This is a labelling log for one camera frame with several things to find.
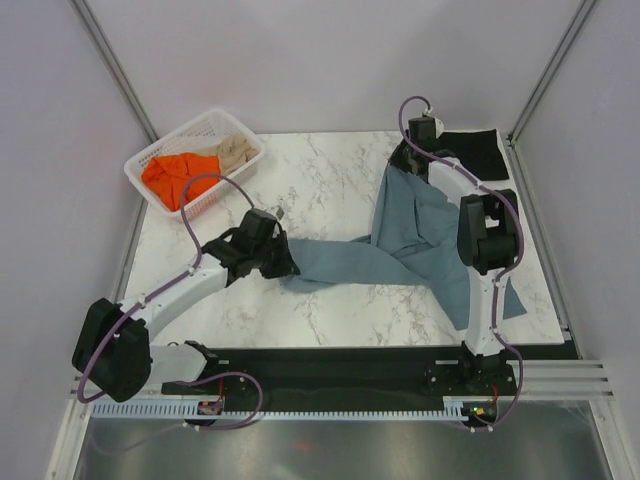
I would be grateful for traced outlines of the aluminium frame post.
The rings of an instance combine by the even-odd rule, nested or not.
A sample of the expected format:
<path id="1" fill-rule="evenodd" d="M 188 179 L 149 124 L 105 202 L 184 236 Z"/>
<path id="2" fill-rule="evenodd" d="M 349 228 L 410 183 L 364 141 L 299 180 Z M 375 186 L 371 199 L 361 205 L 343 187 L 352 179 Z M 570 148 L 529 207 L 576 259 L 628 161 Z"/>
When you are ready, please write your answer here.
<path id="1" fill-rule="evenodd" d="M 523 109 L 506 136 L 507 142 L 511 147 L 516 144 L 523 134 L 598 4 L 598 0 L 581 0 L 579 2 Z"/>
<path id="2" fill-rule="evenodd" d="M 70 0 L 69 4 L 146 139 L 150 143 L 157 141 L 159 136 L 156 129 L 89 2 L 86 0 Z"/>

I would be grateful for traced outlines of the folded black t shirt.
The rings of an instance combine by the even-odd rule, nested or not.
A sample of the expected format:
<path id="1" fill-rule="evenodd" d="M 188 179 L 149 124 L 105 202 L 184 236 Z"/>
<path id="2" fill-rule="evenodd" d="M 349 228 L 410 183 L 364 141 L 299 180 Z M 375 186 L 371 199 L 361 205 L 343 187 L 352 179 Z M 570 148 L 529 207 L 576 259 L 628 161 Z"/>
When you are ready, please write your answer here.
<path id="1" fill-rule="evenodd" d="M 498 146 L 496 129 L 476 132 L 444 132 L 437 140 L 440 150 L 448 150 L 482 181 L 506 181 L 509 173 Z"/>

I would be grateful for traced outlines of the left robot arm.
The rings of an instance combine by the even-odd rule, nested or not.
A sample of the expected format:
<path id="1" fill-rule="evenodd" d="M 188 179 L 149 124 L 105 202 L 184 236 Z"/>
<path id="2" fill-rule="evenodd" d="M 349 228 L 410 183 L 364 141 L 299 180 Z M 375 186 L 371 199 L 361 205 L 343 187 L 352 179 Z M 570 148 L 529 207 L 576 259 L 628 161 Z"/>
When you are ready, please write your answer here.
<path id="1" fill-rule="evenodd" d="M 92 383 L 116 402 L 125 402 L 149 384 L 188 384 L 208 393 L 219 382 L 212 353 L 188 341 L 155 346 L 171 322 L 201 300 L 258 271 L 265 279 L 298 274 L 286 232 L 270 213 L 252 208 L 240 225 L 196 248 L 175 278 L 149 294 L 114 303 L 106 298 L 88 309 L 71 363 L 80 383 Z"/>

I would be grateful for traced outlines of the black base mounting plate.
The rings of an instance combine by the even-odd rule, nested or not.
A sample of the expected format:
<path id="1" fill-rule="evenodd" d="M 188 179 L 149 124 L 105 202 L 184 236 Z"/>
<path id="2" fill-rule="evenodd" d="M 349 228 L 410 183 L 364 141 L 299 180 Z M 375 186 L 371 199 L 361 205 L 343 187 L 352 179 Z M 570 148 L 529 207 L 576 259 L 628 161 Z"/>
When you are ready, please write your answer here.
<path id="1" fill-rule="evenodd" d="M 229 411 L 347 413 L 436 410 L 447 396 L 512 396 L 502 352 L 475 359 L 463 346 L 204 349 L 200 385 L 165 383 L 165 395 L 221 393 Z"/>

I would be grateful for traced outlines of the blue t shirt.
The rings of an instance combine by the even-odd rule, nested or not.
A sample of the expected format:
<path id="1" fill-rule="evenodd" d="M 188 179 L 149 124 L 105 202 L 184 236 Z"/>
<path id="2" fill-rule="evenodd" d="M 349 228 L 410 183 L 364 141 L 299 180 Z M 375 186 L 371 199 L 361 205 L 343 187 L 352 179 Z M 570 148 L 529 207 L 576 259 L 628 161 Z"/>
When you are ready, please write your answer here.
<path id="1" fill-rule="evenodd" d="M 340 284 L 425 286 L 457 330 L 469 324 L 470 281 L 457 251 L 459 209 L 422 179 L 388 166 L 371 232 L 351 241 L 290 239 L 297 276 L 281 285 L 313 293 Z"/>

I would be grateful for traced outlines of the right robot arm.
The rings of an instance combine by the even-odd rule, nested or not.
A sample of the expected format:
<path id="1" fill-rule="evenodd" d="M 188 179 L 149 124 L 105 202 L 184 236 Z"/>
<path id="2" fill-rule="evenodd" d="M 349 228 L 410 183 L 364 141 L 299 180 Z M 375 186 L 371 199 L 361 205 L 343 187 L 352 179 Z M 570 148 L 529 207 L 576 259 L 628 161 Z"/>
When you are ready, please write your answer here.
<path id="1" fill-rule="evenodd" d="M 470 281 L 470 313 L 463 346 L 472 360 L 458 368 L 467 392 L 483 392 L 494 381 L 486 362 L 505 349 L 500 337 L 510 272 L 520 263 L 524 236 L 518 199 L 510 189 L 493 190 L 447 153 L 426 150 L 442 133 L 441 122 L 427 114 L 399 123 L 403 142 L 392 164 L 426 179 L 458 207 L 457 251 Z"/>

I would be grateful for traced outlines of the white plastic laundry basket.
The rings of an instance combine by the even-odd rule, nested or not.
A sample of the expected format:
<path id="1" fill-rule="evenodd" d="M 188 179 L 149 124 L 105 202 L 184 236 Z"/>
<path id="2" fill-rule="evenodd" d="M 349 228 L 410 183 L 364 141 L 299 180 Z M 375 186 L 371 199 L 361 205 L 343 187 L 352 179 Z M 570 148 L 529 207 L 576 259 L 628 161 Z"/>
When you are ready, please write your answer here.
<path id="1" fill-rule="evenodd" d="M 265 148 L 248 127 L 222 109 L 210 110 L 125 162 L 124 172 L 149 206 L 181 219 L 181 195 L 189 219 L 204 212 L 232 185 L 255 173 Z"/>

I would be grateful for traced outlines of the beige t shirt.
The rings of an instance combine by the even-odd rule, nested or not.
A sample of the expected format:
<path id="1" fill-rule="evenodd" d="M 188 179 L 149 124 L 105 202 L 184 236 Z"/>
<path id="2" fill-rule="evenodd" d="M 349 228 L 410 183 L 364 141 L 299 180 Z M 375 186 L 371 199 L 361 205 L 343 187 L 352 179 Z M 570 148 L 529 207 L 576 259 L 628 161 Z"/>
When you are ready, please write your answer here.
<path id="1" fill-rule="evenodd" d="M 259 150 L 245 135 L 235 134 L 227 136 L 218 144 L 199 146 L 193 153 L 217 157 L 221 173 L 229 176 L 256 157 Z"/>

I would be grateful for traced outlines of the right aluminium frame post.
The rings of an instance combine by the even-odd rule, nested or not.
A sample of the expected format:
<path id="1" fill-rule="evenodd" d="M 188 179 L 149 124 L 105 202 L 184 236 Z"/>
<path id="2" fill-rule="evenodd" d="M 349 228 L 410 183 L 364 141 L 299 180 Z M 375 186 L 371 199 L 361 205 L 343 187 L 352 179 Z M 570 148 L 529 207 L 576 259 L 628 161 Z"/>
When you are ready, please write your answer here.
<path id="1" fill-rule="evenodd" d="M 523 134 L 598 4 L 598 0 L 581 0 L 579 2 L 523 109 L 506 136 L 507 142 L 511 147 L 516 144 Z"/>

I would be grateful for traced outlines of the left aluminium frame post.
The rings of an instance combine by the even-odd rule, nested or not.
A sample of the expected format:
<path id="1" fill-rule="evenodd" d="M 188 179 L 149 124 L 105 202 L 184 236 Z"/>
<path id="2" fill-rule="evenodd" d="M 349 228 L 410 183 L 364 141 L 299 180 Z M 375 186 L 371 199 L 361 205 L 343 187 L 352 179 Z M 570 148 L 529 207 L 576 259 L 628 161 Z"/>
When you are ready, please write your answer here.
<path id="1" fill-rule="evenodd" d="M 156 129 L 89 2 L 86 0 L 70 0 L 69 4 L 146 139 L 150 143 L 157 141 L 159 136 Z"/>

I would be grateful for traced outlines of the orange t shirt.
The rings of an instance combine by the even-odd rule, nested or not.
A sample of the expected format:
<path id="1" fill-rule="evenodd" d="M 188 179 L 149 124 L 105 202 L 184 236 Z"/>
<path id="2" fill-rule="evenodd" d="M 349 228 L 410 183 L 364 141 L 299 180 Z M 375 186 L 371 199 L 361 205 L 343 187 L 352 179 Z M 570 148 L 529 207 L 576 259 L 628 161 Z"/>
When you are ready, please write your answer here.
<path id="1" fill-rule="evenodd" d="M 217 157 L 185 152 L 153 157 L 144 169 L 141 180 L 170 212 L 175 212 L 180 208 L 182 191 L 190 179 L 203 174 L 220 173 Z"/>

